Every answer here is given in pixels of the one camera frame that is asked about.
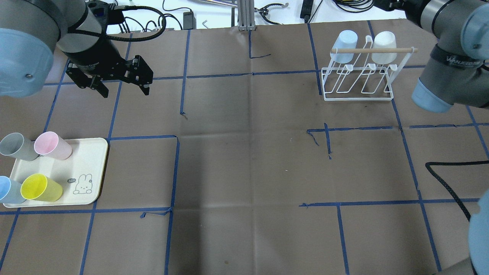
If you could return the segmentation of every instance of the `gray cup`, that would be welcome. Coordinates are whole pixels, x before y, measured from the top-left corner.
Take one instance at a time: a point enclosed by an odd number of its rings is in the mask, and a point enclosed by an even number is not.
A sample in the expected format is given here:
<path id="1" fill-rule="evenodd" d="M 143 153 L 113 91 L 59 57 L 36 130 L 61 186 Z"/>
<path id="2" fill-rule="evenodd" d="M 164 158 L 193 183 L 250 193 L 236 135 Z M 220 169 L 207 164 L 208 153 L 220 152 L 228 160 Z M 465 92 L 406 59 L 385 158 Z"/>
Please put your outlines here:
<path id="1" fill-rule="evenodd" d="M 20 159 L 35 160 L 39 154 L 34 151 L 34 143 L 21 133 L 11 133 L 0 141 L 0 154 Z"/>

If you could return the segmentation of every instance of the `white cup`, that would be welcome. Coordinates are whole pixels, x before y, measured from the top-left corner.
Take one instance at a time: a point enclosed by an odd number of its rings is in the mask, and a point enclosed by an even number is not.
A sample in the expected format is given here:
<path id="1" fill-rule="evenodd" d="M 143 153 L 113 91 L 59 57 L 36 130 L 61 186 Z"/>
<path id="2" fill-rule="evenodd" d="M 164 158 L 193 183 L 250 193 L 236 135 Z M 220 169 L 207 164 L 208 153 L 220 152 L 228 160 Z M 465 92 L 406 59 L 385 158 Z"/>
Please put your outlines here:
<path id="1" fill-rule="evenodd" d="M 34 150 L 39 155 L 57 160 L 66 160 L 73 152 L 71 145 L 55 132 L 42 133 L 34 142 Z"/>
<path id="2" fill-rule="evenodd" d="M 34 151 L 33 142 L 21 133 L 11 133 L 0 141 L 0 154 L 20 159 L 35 160 L 39 154 Z"/>
<path id="3" fill-rule="evenodd" d="M 357 34 L 352 30 L 344 30 L 339 33 L 336 41 L 334 42 L 333 49 L 335 48 L 346 48 L 346 49 L 354 49 L 356 48 L 356 43 L 358 42 Z M 330 53 L 331 58 L 334 59 L 335 62 L 345 64 L 350 62 L 353 59 L 352 53 Z"/>
<path id="4" fill-rule="evenodd" d="M 396 48 L 396 36 L 390 31 L 383 31 L 375 36 L 373 48 Z M 373 53 L 372 60 L 377 64 L 390 64 L 397 53 Z"/>

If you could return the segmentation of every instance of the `pink cup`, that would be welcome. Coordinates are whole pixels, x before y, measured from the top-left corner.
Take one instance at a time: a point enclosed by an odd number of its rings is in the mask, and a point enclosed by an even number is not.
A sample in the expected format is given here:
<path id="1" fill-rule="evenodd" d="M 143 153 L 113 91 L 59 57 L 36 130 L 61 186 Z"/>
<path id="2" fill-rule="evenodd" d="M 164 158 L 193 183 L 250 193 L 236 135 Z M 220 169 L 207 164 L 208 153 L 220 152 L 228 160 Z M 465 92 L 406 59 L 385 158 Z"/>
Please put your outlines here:
<path id="1" fill-rule="evenodd" d="M 34 142 L 34 150 L 39 155 L 57 160 L 66 160 L 73 152 L 71 146 L 55 132 L 41 134 Z"/>

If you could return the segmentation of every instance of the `yellow cup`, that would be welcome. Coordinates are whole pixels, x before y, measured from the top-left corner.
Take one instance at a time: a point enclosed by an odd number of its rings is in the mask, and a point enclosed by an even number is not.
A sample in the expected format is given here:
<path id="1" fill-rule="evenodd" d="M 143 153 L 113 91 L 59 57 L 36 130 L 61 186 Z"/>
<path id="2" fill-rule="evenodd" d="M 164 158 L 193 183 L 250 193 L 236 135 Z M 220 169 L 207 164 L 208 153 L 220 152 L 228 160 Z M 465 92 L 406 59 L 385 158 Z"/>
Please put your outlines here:
<path id="1" fill-rule="evenodd" d="M 30 175 L 21 186 L 21 195 L 28 200 L 55 202 L 63 194 L 63 188 L 43 174 Z"/>

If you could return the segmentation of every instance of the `wooden handle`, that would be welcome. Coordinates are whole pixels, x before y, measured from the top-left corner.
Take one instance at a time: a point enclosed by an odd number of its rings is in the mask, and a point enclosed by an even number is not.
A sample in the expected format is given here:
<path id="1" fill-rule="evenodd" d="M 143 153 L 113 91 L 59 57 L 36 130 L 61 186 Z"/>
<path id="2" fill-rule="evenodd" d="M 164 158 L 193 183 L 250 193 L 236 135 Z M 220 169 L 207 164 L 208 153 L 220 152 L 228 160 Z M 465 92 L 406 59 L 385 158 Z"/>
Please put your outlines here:
<path id="1" fill-rule="evenodd" d="M 332 48 L 331 53 L 408 53 L 418 52 L 418 48 L 363 48 L 363 49 L 336 49 Z"/>

